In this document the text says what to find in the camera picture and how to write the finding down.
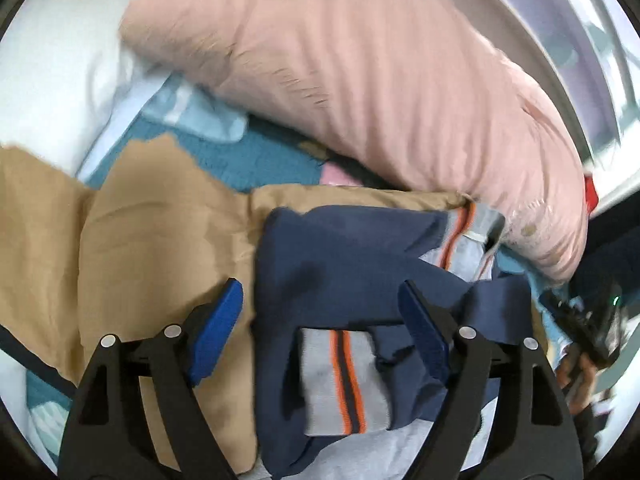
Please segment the white sheet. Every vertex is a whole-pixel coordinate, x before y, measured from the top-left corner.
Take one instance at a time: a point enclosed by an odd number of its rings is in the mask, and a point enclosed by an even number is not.
[[[31,449],[49,469],[57,473],[58,468],[38,436],[31,413],[27,409],[26,372],[24,366],[0,350],[0,398]]]
[[[26,0],[0,42],[0,143],[74,174],[148,63],[124,47],[129,0]]]
[[[143,79],[133,83],[126,97],[114,107],[105,129],[98,136],[80,166],[76,174],[78,180],[81,182],[89,180],[101,160],[124,135],[129,125],[142,110],[142,107],[158,92],[170,73],[164,67],[156,67],[149,71]]]
[[[630,320],[630,333],[640,323],[640,316]],[[602,460],[619,439],[640,404],[640,352],[636,352],[626,372],[613,387],[613,398],[609,401],[611,413],[604,430],[598,434],[596,459]]]

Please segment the blue gripper pad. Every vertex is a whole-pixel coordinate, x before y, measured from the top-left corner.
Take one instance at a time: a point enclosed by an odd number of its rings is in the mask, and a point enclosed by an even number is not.
[[[398,309],[429,375],[446,384],[449,380],[449,343],[408,283],[398,289]]]
[[[197,386],[201,380],[209,377],[213,372],[226,340],[242,311],[242,297],[242,283],[230,278],[218,302],[213,305],[212,312],[202,320],[202,326],[190,343],[191,386]]]

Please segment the orange stripe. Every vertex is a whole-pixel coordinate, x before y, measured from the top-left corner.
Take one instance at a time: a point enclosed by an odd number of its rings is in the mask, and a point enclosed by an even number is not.
[[[445,264],[447,263],[447,258],[449,256],[451,245],[453,244],[453,240],[455,240],[456,238],[456,234],[458,234],[460,229],[462,229],[462,225],[465,221],[465,215],[463,214],[464,212],[465,210],[462,208],[456,211],[456,214],[458,215],[458,218],[456,219],[456,225],[453,228],[453,231],[451,231],[451,234],[449,235],[449,239],[445,240],[445,242],[442,245],[442,254],[440,254],[440,261],[438,262],[438,266],[441,267],[442,269],[447,268],[445,267]]]
[[[460,218],[458,218],[458,222],[456,223],[456,230],[454,231],[454,235],[451,237],[449,245],[447,246],[447,250],[445,251],[444,266],[441,266],[443,269],[449,269],[451,265],[451,253],[453,252],[453,244],[462,236],[463,233],[468,231],[474,221],[475,215],[476,204],[474,202],[470,202],[466,215],[460,215]],[[462,221],[464,221],[464,223],[462,228],[460,228],[459,225]]]
[[[349,332],[342,333],[344,334],[344,360],[347,361],[351,389],[353,390],[353,397],[356,400],[356,413],[358,414],[358,421],[360,423],[360,433],[365,433],[367,431],[367,419],[364,415],[364,402],[362,402],[362,393],[358,386],[356,368],[353,366],[353,359],[351,358],[351,337],[349,336]]]
[[[331,362],[334,366],[335,396],[338,399],[338,409],[342,415],[342,434],[348,435],[351,434],[351,419],[349,418],[349,410],[347,410],[347,402],[344,399],[344,386],[338,363],[338,333],[335,330],[329,332],[329,345],[331,347]]]
[[[489,266],[489,262],[493,263],[493,260],[494,260],[494,257],[490,256],[484,261],[484,264],[482,264],[482,269],[480,269],[480,272],[478,272],[478,280],[482,277],[482,275],[486,271],[486,268]]]

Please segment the pink cloth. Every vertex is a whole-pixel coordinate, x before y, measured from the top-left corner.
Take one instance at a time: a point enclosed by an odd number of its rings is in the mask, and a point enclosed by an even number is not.
[[[322,166],[322,174],[320,175],[320,184],[322,186],[355,186],[362,187],[361,181],[353,178],[349,173],[344,171],[340,166],[329,161]]]
[[[388,182],[485,202],[543,272],[574,272],[587,225],[577,151],[540,86],[450,0],[132,0],[121,32]]]

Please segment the red cloth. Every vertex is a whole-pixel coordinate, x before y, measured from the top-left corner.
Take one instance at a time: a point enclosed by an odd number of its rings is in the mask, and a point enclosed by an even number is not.
[[[591,175],[584,176],[584,199],[587,202],[587,211],[591,214],[600,201]]]

